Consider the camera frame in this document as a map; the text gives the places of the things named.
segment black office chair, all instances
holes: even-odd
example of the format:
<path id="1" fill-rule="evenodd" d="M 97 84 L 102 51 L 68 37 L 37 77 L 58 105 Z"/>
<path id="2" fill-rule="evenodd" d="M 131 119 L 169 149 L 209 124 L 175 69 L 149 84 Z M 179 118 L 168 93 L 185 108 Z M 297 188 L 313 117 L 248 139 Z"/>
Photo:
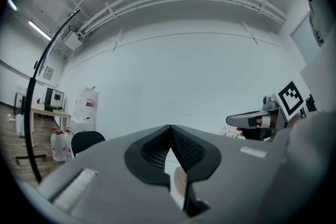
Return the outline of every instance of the black office chair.
<path id="1" fill-rule="evenodd" d="M 76 157 L 77 153 L 102 141 L 105 141 L 105 138 L 98 132 L 90 131 L 75 134 L 71 140 L 71 148 L 74 157 Z"/>

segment white sticker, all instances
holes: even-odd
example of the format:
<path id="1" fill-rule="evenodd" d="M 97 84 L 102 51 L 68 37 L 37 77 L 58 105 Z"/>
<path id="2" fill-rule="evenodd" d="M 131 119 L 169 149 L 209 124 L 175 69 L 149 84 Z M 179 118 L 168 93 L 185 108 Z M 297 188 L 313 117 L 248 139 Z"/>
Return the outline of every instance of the white sticker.
<path id="1" fill-rule="evenodd" d="M 245 154 L 251 155 L 251 156 L 255 156 L 258 158 L 265 158 L 267 151 L 261 151 L 261 150 L 257 150 L 255 148 L 251 148 L 251 147 L 247 147 L 247 146 L 243 146 L 240 149 L 240 152 L 243 152 Z"/>

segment black cable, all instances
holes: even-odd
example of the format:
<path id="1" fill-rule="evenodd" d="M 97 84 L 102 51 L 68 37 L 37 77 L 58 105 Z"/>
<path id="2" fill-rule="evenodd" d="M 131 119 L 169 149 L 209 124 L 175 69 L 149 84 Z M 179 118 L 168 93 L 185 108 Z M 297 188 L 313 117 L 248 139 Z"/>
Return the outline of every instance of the black cable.
<path id="1" fill-rule="evenodd" d="M 44 60 L 44 58 L 47 56 L 49 50 L 52 48 L 55 40 L 58 38 L 59 33 L 63 30 L 63 28 L 69 23 L 69 21 L 80 12 L 80 10 L 76 10 L 74 13 L 70 15 L 70 17 L 67 19 L 67 21 L 58 29 L 56 34 L 52 37 L 51 41 L 49 42 L 47 48 L 44 50 L 42 53 L 42 56 L 37 64 L 35 64 L 35 72 L 32 78 L 30 78 L 28 89 L 27 89 L 27 94 L 26 94 L 26 104 L 25 104 L 25 114 L 24 114 L 24 124 L 25 124 L 25 141 L 26 141 L 26 147 L 27 147 L 27 153 L 28 153 L 28 158 L 29 162 L 31 165 L 31 168 L 34 172 L 34 175 L 36 177 L 37 182 L 42 181 L 41 174 L 38 170 L 36 160 L 34 157 L 34 151 L 33 151 L 33 145 L 31 143 L 31 133 L 30 133 L 30 112 L 31 112 L 31 107 L 32 107 L 32 100 L 33 100 L 33 93 L 34 93 L 34 88 L 36 84 L 36 76 L 37 72 Z"/>

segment computer monitor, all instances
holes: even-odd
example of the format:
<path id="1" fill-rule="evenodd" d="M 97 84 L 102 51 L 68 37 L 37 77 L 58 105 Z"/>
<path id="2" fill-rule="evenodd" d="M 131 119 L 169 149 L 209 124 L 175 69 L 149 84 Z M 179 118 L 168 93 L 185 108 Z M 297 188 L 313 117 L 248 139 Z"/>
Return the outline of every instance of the computer monitor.
<path id="1" fill-rule="evenodd" d="M 52 108 L 62 108 L 64 93 L 48 88 L 44 105 Z"/>

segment table leg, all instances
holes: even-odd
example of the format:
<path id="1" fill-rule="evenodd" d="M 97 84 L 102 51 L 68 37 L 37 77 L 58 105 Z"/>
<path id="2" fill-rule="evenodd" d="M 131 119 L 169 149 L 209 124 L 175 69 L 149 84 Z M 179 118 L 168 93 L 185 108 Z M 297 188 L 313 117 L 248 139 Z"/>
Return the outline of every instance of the table leg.
<path id="1" fill-rule="evenodd" d="M 62 118 L 62 128 L 63 128 L 63 132 L 66 131 L 68 126 L 68 118 Z"/>
<path id="2" fill-rule="evenodd" d="M 15 94 L 15 99 L 14 99 L 14 112 L 13 112 L 14 116 L 15 116 L 15 109 L 16 109 L 16 98 L 17 98 L 17 93 Z"/>
<path id="3" fill-rule="evenodd" d="M 32 132 L 30 133 L 30 139 L 32 140 L 32 148 L 34 148 L 35 145 L 34 145 L 34 141 L 33 141 L 33 133 Z"/>
<path id="4" fill-rule="evenodd" d="M 30 113 L 30 132 L 34 132 L 34 113 Z"/>

